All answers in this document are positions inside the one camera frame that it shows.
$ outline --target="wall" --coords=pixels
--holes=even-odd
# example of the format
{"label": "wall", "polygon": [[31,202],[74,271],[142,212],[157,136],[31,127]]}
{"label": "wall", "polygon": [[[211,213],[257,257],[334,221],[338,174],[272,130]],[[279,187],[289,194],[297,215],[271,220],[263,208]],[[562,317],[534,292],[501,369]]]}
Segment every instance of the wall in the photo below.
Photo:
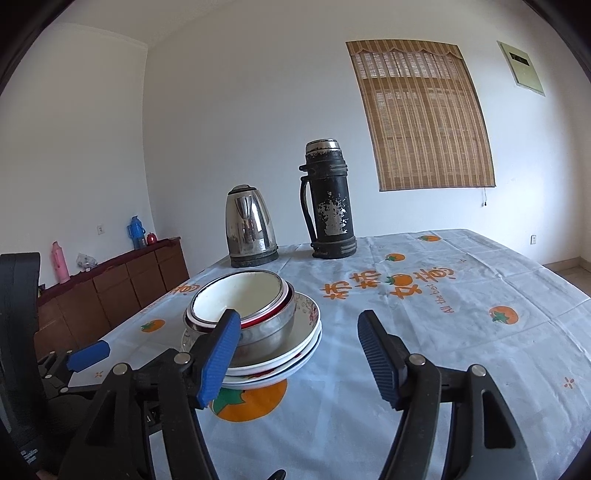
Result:
{"label": "wall", "polygon": [[[482,189],[378,191],[345,46],[366,38],[460,47],[491,141],[497,187],[487,189],[488,206]],[[497,40],[531,56],[545,97],[515,84]],[[307,142],[333,137],[349,165],[358,236],[468,228],[539,262],[577,257],[590,93],[566,45],[519,0],[235,2],[148,53],[152,213],[159,231],[183,237],[193,274],[227,254],[225,197],[237,184],[261,190],[278,243],[309,242],[298,166]]]}
{"label": "wall", "polygon": [[125,228],[133,215],[153,228],[142,145],[146,55],[120,35],[56,24],[0,97],[0,253],[41,252],[40,283],[56,282],[56,240],[75,274],[79,252],[101,262],[133,248]]}

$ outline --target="blue gripper pad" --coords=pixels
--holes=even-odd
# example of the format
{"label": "blue gripper pad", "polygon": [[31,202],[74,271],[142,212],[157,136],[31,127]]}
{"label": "blue gripper pad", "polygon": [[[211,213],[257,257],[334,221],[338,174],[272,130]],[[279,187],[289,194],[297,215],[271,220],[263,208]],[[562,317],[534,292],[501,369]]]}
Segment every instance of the blue gripper pad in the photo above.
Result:
{"label": "blue gripper pad", "polygon": [[357,321],[357,334],[382,398],[395,408],[400,379],[387,352],[388,334],[373,310],[365,310]]}
{"label": "blue gripper pad", "polygon": [[82,350],[70,355],[66,367],[71,372],[81,372],[85,368],[104,360],[111,353],[111,347],[104,340],[99,340]]}
{"label": "blue gripper pad", "polygon": [[226,310],[212,333],[208,333],[203,346],[209,354],[201,370],[201,386],[196,399],[200,408],[215,400],[222,387],[223,378],[240,340],[240,315],[236,310]]}

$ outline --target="persimmon illustration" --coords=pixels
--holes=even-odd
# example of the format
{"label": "persimmon illustration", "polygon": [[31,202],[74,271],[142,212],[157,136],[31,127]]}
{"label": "persimmon illustration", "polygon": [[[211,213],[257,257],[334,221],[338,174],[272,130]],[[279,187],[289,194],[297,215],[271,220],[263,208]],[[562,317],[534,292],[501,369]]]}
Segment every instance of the persimmon illustration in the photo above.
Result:
{"label": "persimmon illustration", "polygon": [[437,242],[437,241],[441,240],[441,238],[439,238],[436,235],[421,235],[418,238],[419,238],[419,240],[422,240],[423,242]]}
{"label": "persimmon illustration", "polygon": [[519,315],[511,307],[500,305],[493,307],[488,311],[493,322],[501,322],[507,325],[513,325],[519,320]]}
{"label": "persimmon illustration", "polygon": [[255,420],[272,412],[287,390],[287,380],[254,390],[222,388],[209,404],[212,412],[227,421]]}
{"label": "persimmon illustration", "polygon": [[386,283],[390,285],[396,285],[397,287],[405,287],[413,282],[413,278],[410,275],[404,273],[398,273],[386,278]]}
{"label": "persimmon illustration", "polygon": [[161,319],[150,320],[148,323],[142,325],[142,332],[152,333],[161,328],[166,322]]}
{"label": "persimmon illustration", "polygon": [[403,254],[388,254],[386,255],[386,260],[390,260],[391,262],[400,262],[404,260],[406,257]]}

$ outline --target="black thermos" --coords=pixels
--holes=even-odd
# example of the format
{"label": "black thermos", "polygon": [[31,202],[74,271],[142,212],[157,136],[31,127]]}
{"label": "black thermos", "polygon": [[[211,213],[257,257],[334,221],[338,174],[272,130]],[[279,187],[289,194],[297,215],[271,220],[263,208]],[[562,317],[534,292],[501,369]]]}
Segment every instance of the black thermos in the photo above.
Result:
{"label": "black thermos", "polygon": [[[331,138],[315,140],[306,145],[306,165],[300,166],[308,175],[301,178],[300,202],[306,219],[313,257],[344,258],[357,251],[347,186],[347,164],[339,143]],[[306,183],[310,183],[314,223],[306,201]]]}

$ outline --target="thermos lid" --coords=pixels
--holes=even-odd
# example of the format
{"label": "thermos lid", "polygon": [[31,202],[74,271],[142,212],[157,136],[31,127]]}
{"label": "thermos lid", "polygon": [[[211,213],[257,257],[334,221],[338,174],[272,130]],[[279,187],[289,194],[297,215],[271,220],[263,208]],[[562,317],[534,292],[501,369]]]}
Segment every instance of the thermos lid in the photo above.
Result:
{"label": "thermos lid", "polygon": [[328,151],[340,151],[339,143],[333,138],[314,140],[306,145],[306,155],[325,153]]}

